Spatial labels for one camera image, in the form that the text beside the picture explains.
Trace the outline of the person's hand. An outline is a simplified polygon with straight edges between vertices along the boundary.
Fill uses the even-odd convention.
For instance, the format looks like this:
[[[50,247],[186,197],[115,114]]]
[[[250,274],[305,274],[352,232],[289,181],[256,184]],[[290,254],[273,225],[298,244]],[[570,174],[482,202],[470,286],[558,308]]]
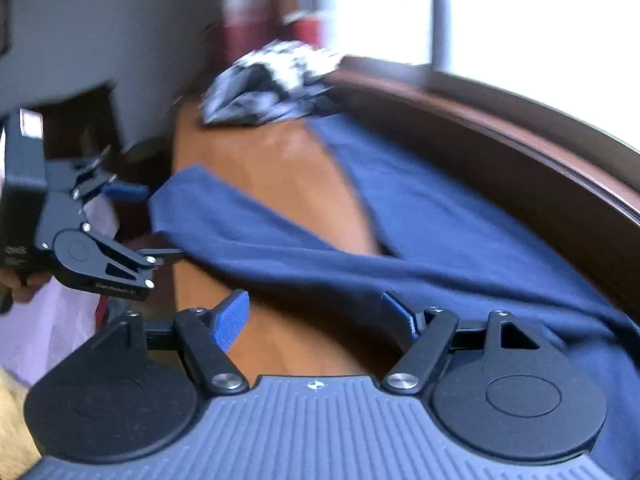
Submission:
[[[7,268],[1,269],[0,276],[1,283],[11,289],[13,300],[21,304],[28,304],[52,278],[50,272],[37,272],[22,281],[14,270]]]

